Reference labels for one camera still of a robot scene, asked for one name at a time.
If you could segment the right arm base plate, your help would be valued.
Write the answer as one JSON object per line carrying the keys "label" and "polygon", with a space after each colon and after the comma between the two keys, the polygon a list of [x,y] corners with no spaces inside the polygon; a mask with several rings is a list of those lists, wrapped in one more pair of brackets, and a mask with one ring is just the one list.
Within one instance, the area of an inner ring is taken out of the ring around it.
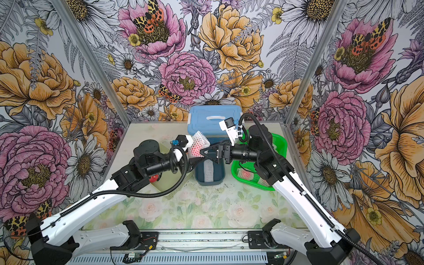
{"label": "right arm base plate", "polygon": [[266,231],[248,231],[247,243],[249,249],[288,249],[286,245],[278,244]]}

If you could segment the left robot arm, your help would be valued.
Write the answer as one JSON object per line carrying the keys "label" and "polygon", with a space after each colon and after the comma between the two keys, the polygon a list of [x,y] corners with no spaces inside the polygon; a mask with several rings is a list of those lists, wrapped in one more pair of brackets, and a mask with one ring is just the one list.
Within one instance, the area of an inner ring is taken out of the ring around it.
{"label": "left robot arm", "polygon": [[[34,214],[26,225],[33,260],[37,265],[65,265],[86,252],[111,248],[136,249],[142,244],[140,229],[127,220],[116,228],[84,233],[80,229],[115,204],[133,198],[157,198],[173,192],[200,158],[201,146],[189,135],[179,135],[171,142],[171,150],[161,153],[159,143],[145,140],[134,149],[130,162],[113,173],[94,192],[70,208],[41,221]],[[180,179],[168,190],[142,194],[153,176],[171,171],[181,172]]]}

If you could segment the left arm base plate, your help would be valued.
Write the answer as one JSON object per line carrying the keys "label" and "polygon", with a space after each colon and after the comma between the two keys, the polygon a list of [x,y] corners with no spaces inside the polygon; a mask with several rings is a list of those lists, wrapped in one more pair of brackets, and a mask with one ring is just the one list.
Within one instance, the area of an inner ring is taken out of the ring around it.
{"label": "left arm base plate", "polygon": [[141,231],[139,235],[130,235],[129,239],[120,246],[112,246],[113,251],[123,250],[155,250],[158,242],[159,232]]}

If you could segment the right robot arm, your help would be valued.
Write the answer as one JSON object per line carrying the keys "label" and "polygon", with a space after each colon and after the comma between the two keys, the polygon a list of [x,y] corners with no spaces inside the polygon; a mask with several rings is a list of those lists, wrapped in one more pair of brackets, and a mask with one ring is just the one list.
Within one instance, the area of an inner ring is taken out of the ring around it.
{"label": "right robot arm", "polygon": [[230,139],[201,149],[200,154],[217,163],[253,162],[259,177],[286,199],[308,228],[298,230],[273,219],[262,229],[264,245],[287,246],[306,255],[312,265],[343,264],[359,234],[334,220],[305,188],[294,167],[274,148],[265,125],[253,125],[247,133],[245,144]]}

